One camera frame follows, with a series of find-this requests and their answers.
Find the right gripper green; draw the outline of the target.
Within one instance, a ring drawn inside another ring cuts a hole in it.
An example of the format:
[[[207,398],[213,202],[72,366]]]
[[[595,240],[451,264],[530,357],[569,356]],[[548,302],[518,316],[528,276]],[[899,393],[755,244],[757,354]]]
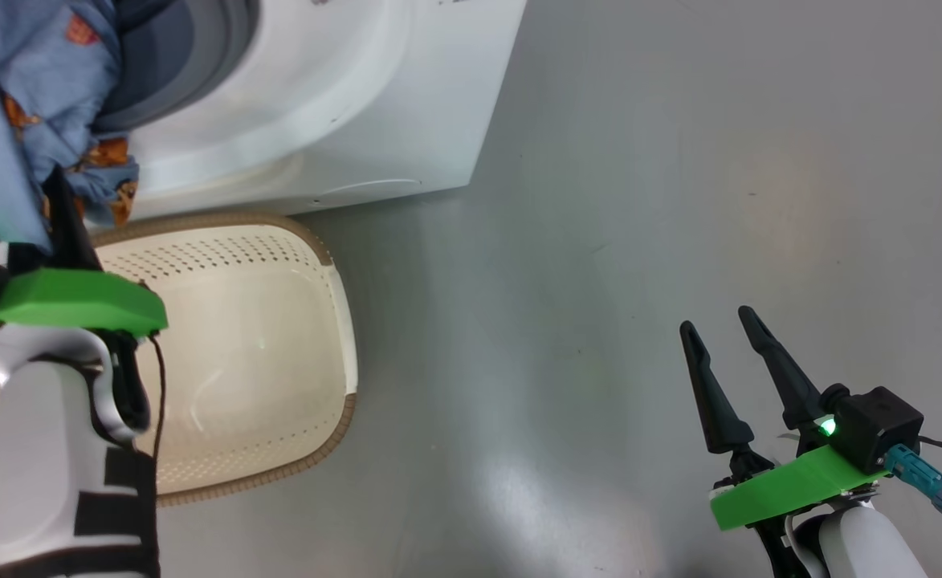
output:
[[[819,404],[820,392],[790,352],[772,334],[750,306],[739,307],[738,316],[753,351],[764,359],[781,400],[784,424],[789,430],[826,417]],[[741,420],[712,371],[712,356],[690,321],[679,326],[692,395],[699,424],[710,454],[749,450],[754,440],[750,425]],[[773,517],[789,515],[870,484],[886,475],[867,474],[849,463],[833,447],[809,451],[790,463],[710,494],[710,509],[721,531],[739,529]]]

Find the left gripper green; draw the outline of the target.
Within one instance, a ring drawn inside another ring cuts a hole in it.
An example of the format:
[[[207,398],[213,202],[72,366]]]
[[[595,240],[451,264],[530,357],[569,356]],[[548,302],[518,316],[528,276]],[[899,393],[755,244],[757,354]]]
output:
[[[6,325],[127,332],[141,338],[169,326],[165,304],[147,286],[101,270],[62,168],[42,184],[51,253],[45,267],[16,275],[0,291]]]

